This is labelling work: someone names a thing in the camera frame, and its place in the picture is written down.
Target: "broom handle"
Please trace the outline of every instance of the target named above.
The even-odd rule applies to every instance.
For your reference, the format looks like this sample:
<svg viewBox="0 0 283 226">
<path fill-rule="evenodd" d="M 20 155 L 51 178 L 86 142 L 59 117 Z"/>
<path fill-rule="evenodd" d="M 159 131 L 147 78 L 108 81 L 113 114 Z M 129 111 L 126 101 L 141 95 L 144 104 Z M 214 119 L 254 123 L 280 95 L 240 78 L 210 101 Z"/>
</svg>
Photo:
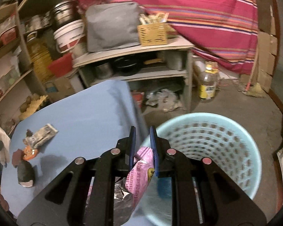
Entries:
<svg viewBox="0 0 283 226">
<path fill-rule="evenodd" d="M 258 63 L 258 57 L 259 57 L 259 43 L 257 43 L 255 60 L 254 60 L 254 64 L 253 64 L 252 71 L 251 71 L 251 75 L 250 75 L 250 77 L 248 79 L 248 84 L 247 84 L 247 86 L 245 88 L 245 91 L 248 91 L 250 89 L 251 81 L 252 81 L 252 78 L 254 76 L 255 68 L 256 68 L 257 63 Z"/>
</svg>

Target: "bucket handle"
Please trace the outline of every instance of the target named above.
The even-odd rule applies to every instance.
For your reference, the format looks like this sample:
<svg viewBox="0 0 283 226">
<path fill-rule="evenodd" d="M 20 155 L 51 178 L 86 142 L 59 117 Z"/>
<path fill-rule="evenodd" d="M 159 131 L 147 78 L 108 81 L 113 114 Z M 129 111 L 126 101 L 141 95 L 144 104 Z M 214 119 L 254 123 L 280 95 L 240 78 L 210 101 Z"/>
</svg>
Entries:
<svg viewBox="0 0 283 226">
<path fill-rule="evenodd" d="M 81 35 L 84 34 L 84 29 L 85 29 L 85 25 L 83 24 L 83 26 L 82 26 L 82 32 L 80 33 L 79 36 L 81 36 Z M 68 48 L 68 49 L 66 49 L 66 50 L 64 50 L 64 51 L 60 51 L 60 48 L 59 48 L 59 46 L 58 46 L 57 43 L 56 43 L 56 45 L 55 45 L 55 48 L 56 48 L 56 50 L 58 51 L 58 53 L 66 53 L 66 52 L 69 52 L 71 49 L 73 49 L 73 48 L 79 43 L 80 39 L 81 39 L 81 37 L 80 37 L 79 39 L 77 39 L 76 43 L 75 43 L 72 47 L 70 47 L 70 48 Z"/>
</svg>

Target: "stainless steel pot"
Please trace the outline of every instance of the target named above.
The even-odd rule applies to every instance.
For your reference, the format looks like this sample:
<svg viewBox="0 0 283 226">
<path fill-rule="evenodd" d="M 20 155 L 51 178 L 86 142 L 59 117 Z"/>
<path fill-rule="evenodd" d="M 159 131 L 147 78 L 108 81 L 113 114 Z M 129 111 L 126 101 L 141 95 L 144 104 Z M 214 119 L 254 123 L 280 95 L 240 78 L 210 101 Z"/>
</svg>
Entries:
<svg viewBox="0 0 283 226">
<path fill-rule="evenodd" d="M 70 22 L 80 19 L 75 1 L 65 1 L 56 5 L 51 11 L 52 25 L 55 30 Z"/>
<path fill-rule="evenodd" d="M 107 79 L 113 76 L 113 70 L 109 62 L 95 66 L 95 73 L 98 79 Z"/>
</svg>

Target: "plastic oil bottle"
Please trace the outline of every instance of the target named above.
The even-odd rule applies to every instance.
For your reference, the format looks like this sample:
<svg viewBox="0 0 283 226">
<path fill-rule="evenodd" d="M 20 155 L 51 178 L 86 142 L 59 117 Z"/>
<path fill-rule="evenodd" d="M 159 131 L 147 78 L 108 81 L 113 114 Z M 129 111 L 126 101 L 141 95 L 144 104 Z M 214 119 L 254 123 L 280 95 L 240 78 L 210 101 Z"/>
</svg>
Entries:
<svg viewBox="0 0 283 226">
<path fill-rule="evenodd" d="M 35 74 L 39 80 L 44 83 L 54 75 L 47 69 L 52 62 L 48 48 L 37 38 L 37 32 L 34 31 L 27 36 L 27 50 L 31 61 L 33 62 L 33 68 Z"/>
<path fill-rule="evenodd" d="M 199 84 L 199 97 L 204 103 L 210 102 L 215 97 L 218 81 L 218 69 L 213 69 L 211 64 L 206 64 L 205 71 L 201 73 Z"/>
</svg>

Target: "white bucket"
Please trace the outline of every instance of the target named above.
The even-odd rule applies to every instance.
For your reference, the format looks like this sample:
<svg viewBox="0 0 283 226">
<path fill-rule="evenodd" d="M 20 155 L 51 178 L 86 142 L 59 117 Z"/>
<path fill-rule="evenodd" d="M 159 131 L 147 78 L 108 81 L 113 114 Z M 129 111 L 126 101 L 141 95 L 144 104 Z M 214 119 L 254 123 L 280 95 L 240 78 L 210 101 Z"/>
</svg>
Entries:
<svg viewBox="0 0 283 226">
<path fill-rule="evenodd" d="M 57 50 L 61 53 L 68 52 L 84 40 L 84 26 L 83 20 L 79 19 L 56 30 L 53 37 L 57 42 Z"/>
</svg>

